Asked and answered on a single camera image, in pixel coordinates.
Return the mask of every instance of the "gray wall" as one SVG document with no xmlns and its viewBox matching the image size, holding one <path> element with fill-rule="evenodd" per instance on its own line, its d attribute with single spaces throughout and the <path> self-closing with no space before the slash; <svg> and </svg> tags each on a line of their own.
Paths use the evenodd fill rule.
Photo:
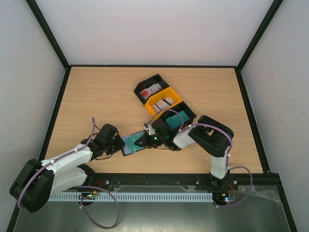
<svg viewBox="0 0 309 232">
<path fill-rule="evenodd" d="M 237 65 L 273 0 L 37 0 L 70 64 Z"/>
<path fill-rule="evenodd" d="M 16 200 L 9 188 L 39 156 L 64 69 L 25 0 L 0 1 L 0 231 Z"/>
<path fill-rule="evenodd" d="M 243 70 L 271 170 L 308 231 L 309 1 L 286 0 Z"/>
</svg>

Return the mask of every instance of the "stack of cards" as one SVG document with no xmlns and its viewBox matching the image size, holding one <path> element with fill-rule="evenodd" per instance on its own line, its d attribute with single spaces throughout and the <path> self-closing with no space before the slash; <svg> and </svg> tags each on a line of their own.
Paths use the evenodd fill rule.
<svg viewBox="0 0 309 232">
<path fill-rule="evenodd" d="M 152 108 L 154 109 L 156 113 L 158 113 L 160 110 L 168 109 L 173 104 L 174 104 L 174 101 L 172 98 L 163 98 L 160 101 L 158 101 L 156 104 L 154 104 Z"/>
<path fill-rule="evenodd" d="M 160 91 L 162 89 L 162 87 L 157 83 L 157 84 L 154 84 L 152 86 L 150 86 L 149 88 L 146 88 L 144 90 L 142 90 L 140 92 L 140 94 L 145 98 L 147 99 L 150 95 Z"/>
</svg>

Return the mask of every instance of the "black frame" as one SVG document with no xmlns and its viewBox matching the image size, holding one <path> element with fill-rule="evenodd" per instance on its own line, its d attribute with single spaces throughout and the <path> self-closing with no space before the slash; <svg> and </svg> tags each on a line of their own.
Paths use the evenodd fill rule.
<svg viewBox="0 0 309 232">
<path fill-rule="evenodd" d="M 268 10 L 266 16 L 264 17 L 260 27 L 258 28 L 257 32 L 255 33 L 252 41 L 250 42 L 246 52 L 244 53 L 242 59 L 240 60 L 238 66 L 215 66 L 215 65 L 69 65 L 67 62 L 63 52 L 59 44 L 57 43 L 51 29 L 49 28 L 46 20 L 42 12 L 40 11 L 37 3 L 35 0 L 26 0 L 30 9 L 32 10 L 33 14 L 35 15 L 36 19 L 38 20 L 42 30 L 44 31 L 46 37 L 48 38 L 51 46 L 53 47 L 54 51 L 56 52 L 59 60 L 61 61 L 63 67 L 65 68 L 65 74 L 63 77 L 62 85 L 58 94 L 58 98 L 52 113 L 52 117 L 48 126 L 48 130 L 46 133 L 46 137 L 44 139 L 44 143 L 40 152 L 39 160 L 43 160 L 46 155 L 46 151 L 51 139 L 51 135 L 54 129 L 54 125 L 56 122 L 57 114 L 59 112 L 59 108 L 61 105 L 61 101 L 63 98 L 63 94 L 65 91 L 65 87 L 70 75 L 70 71 L 72 67 L 158 67 L 158 68 L 233 68 L 235 70 L 237 80 L 239 83 L 239 88 L 242 94 L 242 98 L 244 101 L 244 105 L 247 111 L 249 123 L 251 126 L 251 130 L 253 132 L 254 141 L 256 144 L 256 148 L 258 151 L 259 159 L 263 168 L 263 174 L 253 174 L 253 181 L 255 185 L 260 186 L 276 186 L 279 192 L 280 200 L 283 203 L 283 208 L 290 226 L 290 230 L 295 232 L 296 226 L 289 208 L 289 204 L 287 202 L 282 183 L 278 174 L 273 174 L 270 172 L 270 167 L 267 161 L 267 157 L 263 148 L 263 144 L 261 141 L 261 137 L 258 131 L 258 127 L 255 121 L 255 117 L 253 114 L 253 110 L 251 107 L 251 103 L 249 101 L 248 93 L 241 75 L 241 70 L 243 69 L 245 63 L 249 59 L 251 53 L 253 52 L 254 48 L 258 44 L 259 40 L 261 39 L 263 33 L 267 29 L 268 25 L 270 24 L 272 18 L 274 17 L 275 13 L 279 9 L 280 5 L 282 4 L 283 0 L 274 0 L 270 9 Z M 201 180 L 204 178 L 208 178 L 209 174 L 96 174 L 97 179 L 101 180 L 108 180 L 108 185 L 119 185 L 118 182 L 125 183 L 125 185 L 151 185 L 152 182 L 154 185 L 195 185 L 199 188 L 197 184 L 197 180 Z M 235 177 L 238 181 L 238 185 L 249 185 L 250 179 L 248 174 L 231 174 L 231 176 Z M 14 230 L 17 217 L 19 214 L 19 209 L 17 206 L 14 209 L 14 212 L 11 217 L 11 221 L 9 223 L 8 232 L 12 232 Z"/>
</svg>

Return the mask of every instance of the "wooden tabletop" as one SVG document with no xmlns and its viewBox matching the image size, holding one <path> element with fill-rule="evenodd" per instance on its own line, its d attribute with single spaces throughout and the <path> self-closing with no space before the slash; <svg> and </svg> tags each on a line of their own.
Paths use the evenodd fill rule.
<svg viewBox="0 0 309 232">
<path fill-rule="evenodd" d="M 194 121 L 208 115 L 233 130 L 230 167 L 243 165 L 252 173 L 262 173 L 235 71 L 231 68 L 73 67 L 46 159 L 72 149 L 87 138 L 92 130 L 91 117 L 95 117 L 100 128 L 106 123 L 114 125 L 121 136 L 143 130 L 151 115 L 133 90 L 140 81 L 157 73 L 197 115 Z M 97 173 L 209 173 L 211 157 L 193 144 L 178 152 L 145 149 L 127 157 L 119 151 L 110 159 L 94 160 L 88 165 Z"/>
</svg>

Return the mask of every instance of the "gray floor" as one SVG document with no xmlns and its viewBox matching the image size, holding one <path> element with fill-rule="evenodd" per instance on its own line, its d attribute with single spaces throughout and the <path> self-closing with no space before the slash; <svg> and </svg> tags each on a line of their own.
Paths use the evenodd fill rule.
<svg viewBox="0 0 309 232">
<path fill-rule="evenodd" d="M 275 188 L 259 187 L 242 204 L 217 209 L 212 203 L 120 203 L 121 220 L 111 232 L 285 232 L 290 231 Z M 244 192 L 237 192 L 239 198 Z M 116 219 L 114 203 L 87 209 L 101 225 Z M 99 232 L 76 202 L 48 202 L 36 213 L 22 210 L 16 232 Z"/>
</svg>

